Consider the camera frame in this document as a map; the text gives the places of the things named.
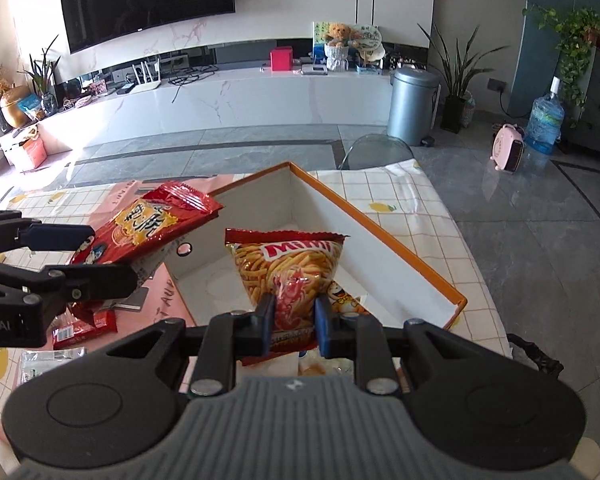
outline pink heater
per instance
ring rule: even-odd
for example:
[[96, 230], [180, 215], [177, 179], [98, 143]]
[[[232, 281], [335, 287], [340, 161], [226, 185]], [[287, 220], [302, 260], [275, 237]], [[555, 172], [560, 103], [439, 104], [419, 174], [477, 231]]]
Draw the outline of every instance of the pink heater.
[[496, 163], [496, 170], [517, 170], [525, 144], [522, 141], [522, 128], [504, 124], [493, 141], [491, 160]]

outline large blue water jug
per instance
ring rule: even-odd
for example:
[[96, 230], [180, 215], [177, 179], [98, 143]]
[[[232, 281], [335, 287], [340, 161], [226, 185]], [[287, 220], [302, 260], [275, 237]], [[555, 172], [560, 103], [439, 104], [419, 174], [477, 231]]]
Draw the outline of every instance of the large blue water jug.
[[564, 121], [564, 108], [558, 100], [559, 88], [560, 80], [554, 77], [551, 91], [534, 101], [525, 131], [525, 143], [547, 155], [552, 152]]

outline power outlet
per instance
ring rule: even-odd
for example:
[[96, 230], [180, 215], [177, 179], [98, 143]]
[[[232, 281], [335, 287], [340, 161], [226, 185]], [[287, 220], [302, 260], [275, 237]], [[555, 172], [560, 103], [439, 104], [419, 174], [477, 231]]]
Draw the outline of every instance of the power outlet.
[[489, 79], [487, 83], [487, 89], [493, 90], [494, 92], [498, 92], [502, 94], [507, 87], [507, 84], [504, 81], [498, 81], [497, 79]]

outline hanging ivy plant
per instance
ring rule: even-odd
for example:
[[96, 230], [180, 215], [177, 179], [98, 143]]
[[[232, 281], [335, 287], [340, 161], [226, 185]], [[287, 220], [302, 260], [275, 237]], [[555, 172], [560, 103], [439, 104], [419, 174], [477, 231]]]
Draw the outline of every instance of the hanging ivy plant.
[[547, 9], [525, 0], [522, 13], [536, 15], [538, 28], [550, 27], [560, 35], [556, 49], [560, 51], [558, 76], [562, 80], [561, 97], [568, 104], [582, 108], [585, 97], [578, 86], [589, 66], [591, 48], [600, 38], [600, 15], [590, 7], [583, 7], [560, 15], [556, 9]]

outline plush toy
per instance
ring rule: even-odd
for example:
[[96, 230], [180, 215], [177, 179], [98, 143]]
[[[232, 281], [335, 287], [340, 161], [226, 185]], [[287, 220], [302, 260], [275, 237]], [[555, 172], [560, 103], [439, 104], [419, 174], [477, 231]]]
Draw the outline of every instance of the plush toy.
[[357, 48], [358, 42], [353, 37], [351, 27], [344, 23], [331, 23], [329, 31], [324, 35], [324, 39], [329, 46], [352, 46]]

